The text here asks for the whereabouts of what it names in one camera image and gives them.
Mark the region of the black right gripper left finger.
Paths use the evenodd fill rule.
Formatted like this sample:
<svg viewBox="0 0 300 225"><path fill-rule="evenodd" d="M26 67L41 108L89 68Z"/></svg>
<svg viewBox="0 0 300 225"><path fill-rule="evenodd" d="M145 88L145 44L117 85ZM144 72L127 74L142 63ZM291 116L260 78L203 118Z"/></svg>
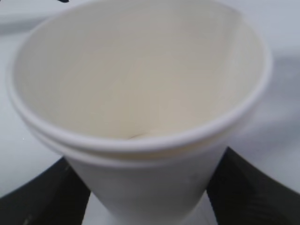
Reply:
<svg viewBox="0 0 300 225"><path fill-rule="evenodd" d="M64 158L0 199L2 225L80 225L90 190Z"/></svg>

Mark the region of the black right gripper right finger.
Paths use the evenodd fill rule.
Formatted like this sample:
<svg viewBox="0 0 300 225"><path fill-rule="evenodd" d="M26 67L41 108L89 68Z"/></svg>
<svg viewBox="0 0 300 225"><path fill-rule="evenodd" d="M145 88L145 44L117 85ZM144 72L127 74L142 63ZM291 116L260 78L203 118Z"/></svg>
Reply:
<svg viewBox="0 0 300 225"><path fill-rule="evenodd" d="M300 195L227 148L207 193L219 225L298 225Z"/></svg>

